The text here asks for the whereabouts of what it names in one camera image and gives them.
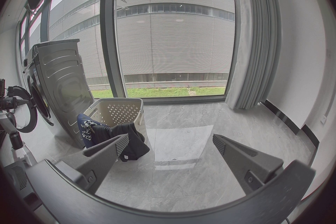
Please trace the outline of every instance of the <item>washing machine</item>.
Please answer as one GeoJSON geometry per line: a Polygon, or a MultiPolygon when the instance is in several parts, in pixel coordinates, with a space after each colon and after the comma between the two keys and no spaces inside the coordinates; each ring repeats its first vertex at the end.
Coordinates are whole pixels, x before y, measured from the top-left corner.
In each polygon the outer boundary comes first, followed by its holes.
{"type": "Polygon", "coordinates": [[[68,143],[73,139],[83,148],[77,115],[93,104],[94,98],[85,79],[78,42],[56,40],[34,45],[24,61],[23,75],[50,131],[68,143]]]}

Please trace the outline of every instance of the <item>curtain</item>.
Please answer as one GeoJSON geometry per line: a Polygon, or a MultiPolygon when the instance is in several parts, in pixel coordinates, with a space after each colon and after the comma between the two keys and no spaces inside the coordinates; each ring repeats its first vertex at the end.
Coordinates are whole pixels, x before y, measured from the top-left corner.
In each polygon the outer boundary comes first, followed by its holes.
{"type": "Polygon", "coordinates": [[[241,16],[237,62],[226,103],[249,109],[265,101],[279,58],[279,17],[276,0],[237,0],[241,16]]]}

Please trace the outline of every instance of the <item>clothing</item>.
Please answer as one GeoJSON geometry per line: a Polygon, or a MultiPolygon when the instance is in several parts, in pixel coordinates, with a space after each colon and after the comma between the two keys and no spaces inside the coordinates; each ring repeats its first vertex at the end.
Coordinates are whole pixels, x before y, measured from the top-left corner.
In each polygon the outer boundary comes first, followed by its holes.
{"type": "Polygon", "coordinates": [[[94,133],[92,132],[92,126],[97,126],[97,125],[106,126],[106,124],[100,123],[98,121],[94,121],[93,119],[91,119],[90,117],[86,116],[83,113],[78,114],[77,124],[78,124],[78,128],[82,135],[83,142],[86,148],[97,145],[109,139],[107,138],[107,136],[106,137],[96,137],[94,133]]]}
{"type": "Polygon", "coordinates": [[[144,143],[144,136],[137,131],[133,122],[118,124],[113,127],[94,125],[92,126],[96,137],[115,137],[120,134],[128,133],[128,145],[120,154],[123,162],[137,160],[149,152],[149,147],[144,143]]]}
{"type": "Polygon", "coordinates": [[[97,145],[120,134],[128,134],[128,145],[120,155],[120,159],[123,162],[137,160],[149,152],[149,147],[144,143],[144,136],[137,131],[133,122],[110,127],[80,113],[77,116],[77,123],[86,148],[97,145]]]}

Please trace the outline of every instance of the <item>white plastic basket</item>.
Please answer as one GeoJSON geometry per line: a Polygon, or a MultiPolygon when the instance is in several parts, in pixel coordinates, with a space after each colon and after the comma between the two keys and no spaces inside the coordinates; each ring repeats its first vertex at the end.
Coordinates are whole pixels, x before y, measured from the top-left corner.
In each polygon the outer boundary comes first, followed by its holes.
{"type": "Polygon", "coordinates": [[[148,136],[142,99],[101,98],[90,105],[84,114],[110,127],[121,123],[134,122],[136,130],[145,137],[145,144],[147,144],[148,136]]]}

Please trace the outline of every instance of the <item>wall outlet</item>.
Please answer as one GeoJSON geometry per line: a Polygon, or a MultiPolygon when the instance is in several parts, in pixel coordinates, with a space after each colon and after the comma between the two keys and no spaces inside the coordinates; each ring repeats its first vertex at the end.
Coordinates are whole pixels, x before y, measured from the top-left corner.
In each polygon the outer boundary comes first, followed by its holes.
{"type": "Polygon", "coordinates": [[[323,115],[323,117],[321,118],[321,122],[322,122],[323,124],[325,124],[326,120],[327,120],[327,117],[323,115]]]}

